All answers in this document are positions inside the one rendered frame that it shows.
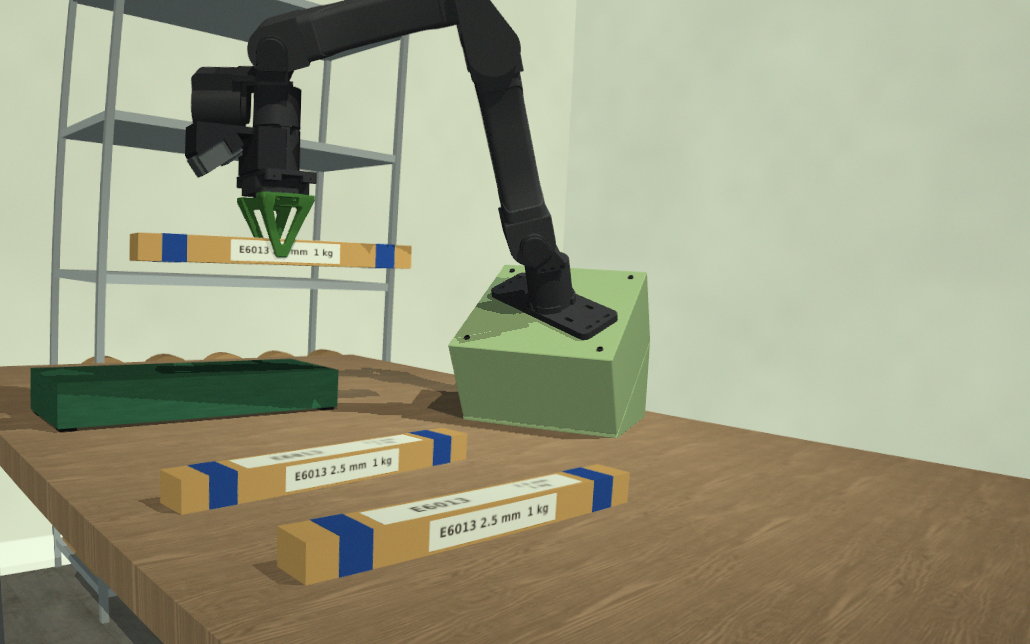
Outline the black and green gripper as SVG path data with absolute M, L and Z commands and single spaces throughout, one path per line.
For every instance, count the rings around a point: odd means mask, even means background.
M 237 204 L 253 237 L 264 238 L 254 213 L 254 210 L 260 210 L 275 256 L 288 257 L 315 201 L 315 196 L 309 195 L 309 187 L 317 184 L 317 172 L 300 171 L 300 130 L 291 130 L 290 135 L 289 127 L 280 128 L 287 129 L 286 169 L 264 168 L 238 176 L 236 188 L 242 189 L 244 197 L 237 198 Z M 281 244 L 280 239 L 291 211 L 288 207 L 297 211 Z M 276 221 L 274 211 L 277 213 Z

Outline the tan welding electrode pack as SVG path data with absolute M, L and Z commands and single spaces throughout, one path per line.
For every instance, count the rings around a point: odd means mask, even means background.
M 596 464 L 277 526 L 277 567 L 310 585 L 430 556 L 627 503 L 629 475 Z
M 130 234 L 129 261 L 243 263 L 411 269 L 412 246 L 295 240 L 288 257 L 276 257 L 269 238 Z
M 467 433 L 437 428 L 160 469 L 160 503 L 183 515 L 466 459 Z

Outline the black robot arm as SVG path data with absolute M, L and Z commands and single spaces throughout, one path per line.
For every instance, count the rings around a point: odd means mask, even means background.
M 301 128 L 294 70 L 343 50 L 454 25 L 485 127 L 503 233 L 514 260 L 525 266 L 491 289 L 492 297 L 591 339 L 617 323 L 617 311 L 572 289 L 569 257 L 556 245 L 539 181 L 520 41 L 490 0 L 343 0 L 266 19 L 248 41 L 253 66 L 200 67 L 192 75 L 186 161 L 197 178 L 238 157 L 238 176 L 286 169 L 287 129 L 280 127 L 289 127 L 290 135 Z M 247 127 L 252 93 L 253 127 Z

